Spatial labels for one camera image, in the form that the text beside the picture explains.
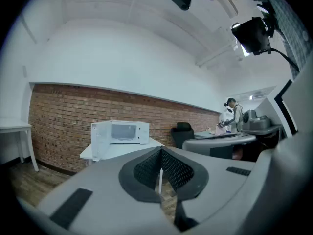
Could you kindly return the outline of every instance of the red brick wall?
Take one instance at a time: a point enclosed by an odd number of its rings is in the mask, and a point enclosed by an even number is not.
[[[128,93],[65,85],[37,84],[29,123],[35,156],[47,164],[80,171],[79,154],[90,144],[90,124],[106,120],[150,123],[149,136],[173,146],[170,129],[188,122],[195,132],[215,128],[219,114],[192,106]]]

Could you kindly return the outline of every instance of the person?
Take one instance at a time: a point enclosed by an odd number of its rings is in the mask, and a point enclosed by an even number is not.
[[[307,10],[311,7],[311,0],[253,0],[270,4],[274,10],[276,19],[275,30],[280,34],[287,56],[301,69],[304,67],[310,53],[313,51],[313,20],[308,16]],[[293,79],[298,71],[293,67],[291,74]]]
[[[231,125],[231,129],[230,132],[231,133],[238,133],[241,132],[242,128],[243,128],[243,107],[236,102],[235,99],[233,99],[232,97],[230,97],[227,100],[227,103],[225,104],[225,106],[229,106],[230,108],[233,109],[233,113],[234,113],[234,119],[231,121],[227,121],[224,123],[224,126],[228,126]]]

